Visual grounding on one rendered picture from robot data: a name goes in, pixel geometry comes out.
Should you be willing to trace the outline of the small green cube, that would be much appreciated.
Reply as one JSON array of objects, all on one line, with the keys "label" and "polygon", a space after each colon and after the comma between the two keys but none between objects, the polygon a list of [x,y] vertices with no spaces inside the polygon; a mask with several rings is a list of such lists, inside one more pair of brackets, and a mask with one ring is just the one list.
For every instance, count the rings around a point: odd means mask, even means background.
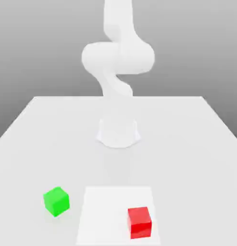
[{"label": "small green cube", "polygon": [[55,187],[43,195],[45,208],[57,217],[70,208],[69,195],[61,188]]}]

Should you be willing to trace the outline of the small red cube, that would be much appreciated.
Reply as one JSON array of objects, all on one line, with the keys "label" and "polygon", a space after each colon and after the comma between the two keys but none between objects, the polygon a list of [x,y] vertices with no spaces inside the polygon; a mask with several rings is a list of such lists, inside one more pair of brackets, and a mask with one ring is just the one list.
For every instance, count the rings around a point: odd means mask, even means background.
[{"label": "small red cube", "polygon": [[127,214],[131,239],[151,237],[152,220],[148,207],[128,208]]}]

